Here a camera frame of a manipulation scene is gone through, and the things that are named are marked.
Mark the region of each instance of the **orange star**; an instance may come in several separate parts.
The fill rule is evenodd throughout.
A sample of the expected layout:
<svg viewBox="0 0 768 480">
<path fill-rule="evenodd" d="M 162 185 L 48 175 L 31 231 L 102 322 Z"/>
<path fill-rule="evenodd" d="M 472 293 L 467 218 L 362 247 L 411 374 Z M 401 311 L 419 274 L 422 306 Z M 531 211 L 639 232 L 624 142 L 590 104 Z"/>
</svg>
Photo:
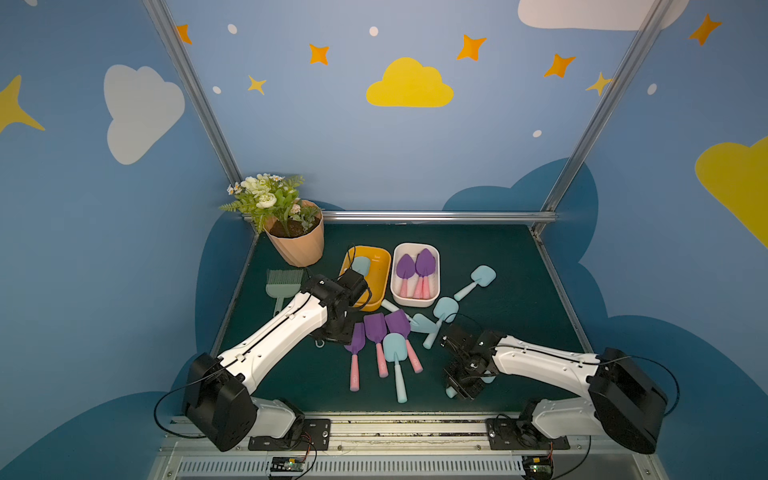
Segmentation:
<svg viewBox="0 0 768 480">
<path fill-rule="evenodd" d="M 179 31 L 179 37 L 181 38 L 181 41 L 192 45 L 190 36 L 187 33 L 187 30 L 189 29 L 189 27 L 190 27 L 189 25 L 176 25 L 176 29 Z"/>
<path fill-rule="evenodd" d="M 461 60 L 462 58 L 471 58 L 472 60 L 477 61 L 478 55 L 480 54 L 480 45 L 482 45 L 482 42 L 484 41 L 485 38 L 472 40 L 470 37 L 464 35 L 464 48 L 462 48 L 462 51 L 458 54 L 456 60 Z"/>
<path fill-rule="evenodd" d="M 315 45 L 310 44 L 310 48 L 312 49 L 312 60 L 310 60 L 310 64 L 320 62 L 328 65 L 326 55 L 328 54 L 328 49 L 330 47 L 316 47 Z"/>
<path fill-rule="evenodd" d="M 710 33 L 712 33 L 715 28 L 721 26 L 722 24 L 723 22 L 712 22 L 710 20 L 710 14 L 707 13 L 707 16 L 704 18 L 701 26 L 697 28 L 696 31 L 688 38 L 698 40 L 699 45 L 704 45 L 704 43 L 707 42 L 707 37 L 710 36 Z"/>
<path fill-rule="evenodd" d="M 568 68 L 571 62 L 575 59 L 576 57 L 562 58 L 560 55 L 554 54 L 552 66 L 547 70 L 547 73 L 545 73 L 544 76 L 557 75 L 558 77 L 563 78 L 565 76 L 565 69 Z"/>
</svg>

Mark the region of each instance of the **soil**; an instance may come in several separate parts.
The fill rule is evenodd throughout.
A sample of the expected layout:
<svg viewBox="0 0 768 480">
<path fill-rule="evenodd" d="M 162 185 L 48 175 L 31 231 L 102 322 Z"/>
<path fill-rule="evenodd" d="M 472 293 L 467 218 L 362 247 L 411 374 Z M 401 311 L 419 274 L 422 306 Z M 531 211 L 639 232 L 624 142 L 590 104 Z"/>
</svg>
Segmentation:
<svg viewBox="0 0 768 480">
<path fill-rule="evenodd" d="M 312 230 L 315 230 L 315 227 L 320 223 L 320 219 L 315 217 L 315 220 L 312 222 L 312 226 L 310 227 L 310 230 L 306 233 L 311 232 Z M 297 222 L 292 218 L 288 219 L 288 231 L 290 232 L 290 236 L 286 235 L 286 229 L 283 227 L 283 224 L 280 222 L 275 222 L 275 224 L 272 226 L 272 229 L 270 230 L 270 234 L 273 237 L 279 237 L 279 238 L 297 238 L 301 237 L 302 235 L 306 235 L 304 233 L 304 229 L 301 227 L 301 222 Z"/>
</svg>

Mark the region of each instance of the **white cloud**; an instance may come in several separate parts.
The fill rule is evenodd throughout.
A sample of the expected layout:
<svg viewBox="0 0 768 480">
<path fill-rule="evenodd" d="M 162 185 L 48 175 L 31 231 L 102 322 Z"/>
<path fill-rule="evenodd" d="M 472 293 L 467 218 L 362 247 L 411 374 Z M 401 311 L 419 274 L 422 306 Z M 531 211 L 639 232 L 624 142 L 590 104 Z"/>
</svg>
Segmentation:
<svg viewBox="0 0 768 480">
<path fill-rule="evenodd" d="M 113 119 L 109 151 L 123 165 L 144 156 L 184 113 L 181 89 L 149 67 L 112 65 L 104 76 L 104 99 Z"/>
<path fill-rule="evenodd" d="M 654 0 L 520 0 L 518 17 L 536 28 L 638 30 Z M 672 0 L 662 21 L 666 28 L 680 17 L 688 0 Z"/>
</svg>

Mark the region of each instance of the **yellow star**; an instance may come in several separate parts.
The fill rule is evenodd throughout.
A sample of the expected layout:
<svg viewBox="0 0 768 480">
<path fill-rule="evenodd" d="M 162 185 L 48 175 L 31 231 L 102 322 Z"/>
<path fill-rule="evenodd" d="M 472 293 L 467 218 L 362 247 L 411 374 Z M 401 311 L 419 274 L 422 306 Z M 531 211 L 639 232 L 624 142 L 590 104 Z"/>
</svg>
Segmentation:
<svg viewBox="0 0 768 480">
<path fill-rule="evenodd" d="M 266 80 L 255 81 L 250 75 L 248 75 L 248 78 L 250 78 L 250 87 L 248 88 L 248 91 L 258 90 L 262 95 L 264 95 L 264 90 L 261 89 L 261 86 L 264 84 L 264 82 L 266 82 Z"/>
<path fill-rule="evenodd" d="M 603 96 L 603 88 L 605 88 L 605 85 L 611 83 L 614 79 L 609 78 L 605 79 L 603 78 L 603 72 L 600 72 L 600 78 L 598 78 L 598 81 L 594 83 L 591 87 L 589 87 L 587 90 L 597 90 L 598 91 L 598 97 Z"/>
<path fill-rule="evenodd" d="M 0 91 L 0 133 L 10 124 L 24 124 L 38 130 L 45 130 L 34 118 L 27 115 L 18 105 L 18 90 L 22 86 L 22 76 L 16 75 L 11 83 Z"/>
</svg>

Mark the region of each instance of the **dark green table surface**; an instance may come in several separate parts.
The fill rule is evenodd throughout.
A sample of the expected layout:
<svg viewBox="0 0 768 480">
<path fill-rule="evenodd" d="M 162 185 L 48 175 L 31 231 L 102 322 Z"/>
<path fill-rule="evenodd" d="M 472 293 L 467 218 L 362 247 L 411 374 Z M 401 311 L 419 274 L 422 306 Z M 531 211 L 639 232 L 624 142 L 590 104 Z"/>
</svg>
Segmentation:
<svg viewBox="0 0 768 480">
<path fill-rule="evenodd" d="M 441 296 L 452 296 L 470 283 L 470 273 L 478 265 L 496 270 L 496 280 L 486 288 L 475 288 L 460 302 L 459 312 L 486 329 L 539 345 L 583 351 L 534 241 L 523 225 L 326 225 L 323 258 L 310 269 L 336 277 L 352 243 L 385 248 L 391 253 L 403 242 L 428 243 L 439 250 Z M 272 318 L 275 300 L 266 294 L 266 271 L 290 268 L 266 237 L 259 239 L 222 349 L 231 348 Z M 389 289 L 386 298 L 392 301 Z M 404 310 L 410 315 L 420 312 L 435 318 L 432 307 Z M 468 320 L 459 317 L 457 321 Z M 442 369 L 451 356 L 439 340 L 431 350 L 424 349 L 421 344 L 425 337 L 418 333 L 409 337 L 424 371 L 417 375 L 409 362 L 402 364 L 407 403 L 397 403 L 392 364 L 389 377 L 379 378 L 376 348 L 371 342 L 359 354 L 360 391 L 350 392 L 349 352 L 330 343 L 319 349 L 309 337 L 277 363 L 254 395 L 264 399 L 286 398 L 307 412 L 516 412 L 530 398 L 574 396 L 537 380 L 502 375 L 474 401 L 449 399 Z"/>
</svg>

